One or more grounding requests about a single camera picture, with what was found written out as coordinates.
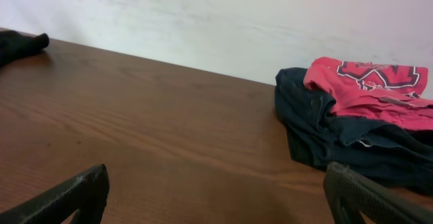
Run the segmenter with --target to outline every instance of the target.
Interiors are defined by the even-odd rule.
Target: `wood grain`
[[[105,163],[103,223],[332,223],[324,173],[290,160],[273,90],[51,41],[0,70],[0,211]]]

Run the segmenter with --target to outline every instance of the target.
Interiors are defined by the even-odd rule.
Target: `fabric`
[[[275,109],[293,160],[321,170],[336,161],[382,185],[433,195],[431,131],[412,133],[382,120],[333,116],[336,100],[307,89],[305,74],[304,68],[289,68],[276,76]]]
[[[27,37],[12,30],[0,32],[0,66],[41,52],[49,44],[47,34]]]
[[[304,84],[336,98],[332,112],[339,116],[385,120],[416,131],[433,130],[433,101],[419,98],[427,79],[427,68],[319,58]]]

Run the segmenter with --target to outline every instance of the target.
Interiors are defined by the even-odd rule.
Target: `folded clothes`
[[[433,100],[419,97],[427,79],[427,68],[319,58],[304,84],[336,98],[331,111],[338,116],[385,120],[416,131],[433,130]]]
[[[47,34],[27,37],[12,30],[0,32],[0,66],[41,52],[49,44]]]
[[[334,116],[330,93],[304,86],[306,69],[280,70],[275,108],[293,160],[325,170],[336,161],[385,186],[433,195],[433,131],[406,131],[383,120]]]

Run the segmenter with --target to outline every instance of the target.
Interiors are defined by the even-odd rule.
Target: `white wall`
[[[433,0],[0,0],[0,26],[274,84],[280,68],[308,67],[323,55],[432,69],[432,5]]]

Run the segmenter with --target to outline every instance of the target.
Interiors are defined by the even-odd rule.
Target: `red t-shirt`
[[[336,98],[332,112],[385,120],[409,130],[433,129],[433,101],[419,96],[428,69],[414,66],[343,62],[319,58],[307,70],[304,84]]]

